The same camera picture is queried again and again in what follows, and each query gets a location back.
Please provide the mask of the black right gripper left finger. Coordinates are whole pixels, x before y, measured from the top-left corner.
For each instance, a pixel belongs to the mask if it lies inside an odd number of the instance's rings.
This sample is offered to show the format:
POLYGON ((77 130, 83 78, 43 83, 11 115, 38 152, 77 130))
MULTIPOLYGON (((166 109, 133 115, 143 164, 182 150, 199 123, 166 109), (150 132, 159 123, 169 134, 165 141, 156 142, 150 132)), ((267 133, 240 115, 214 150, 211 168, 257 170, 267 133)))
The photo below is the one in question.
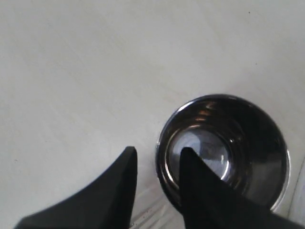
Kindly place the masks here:
POLYGON ((137 151, 128 146, 87 187, 22 218, 18 229, 128 229, 137 186, 137 151))

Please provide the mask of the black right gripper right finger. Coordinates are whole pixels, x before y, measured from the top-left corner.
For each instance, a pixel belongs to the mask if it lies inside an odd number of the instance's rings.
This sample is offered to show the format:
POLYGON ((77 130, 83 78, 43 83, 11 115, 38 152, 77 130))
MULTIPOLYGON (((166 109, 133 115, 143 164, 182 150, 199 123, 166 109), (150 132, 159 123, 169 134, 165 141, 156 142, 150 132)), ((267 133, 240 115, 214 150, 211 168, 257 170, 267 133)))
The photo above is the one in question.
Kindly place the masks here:
POLYGON ((223 182, 194 152, 180 155, 179 189, 187 229, 301 229, 223 182))

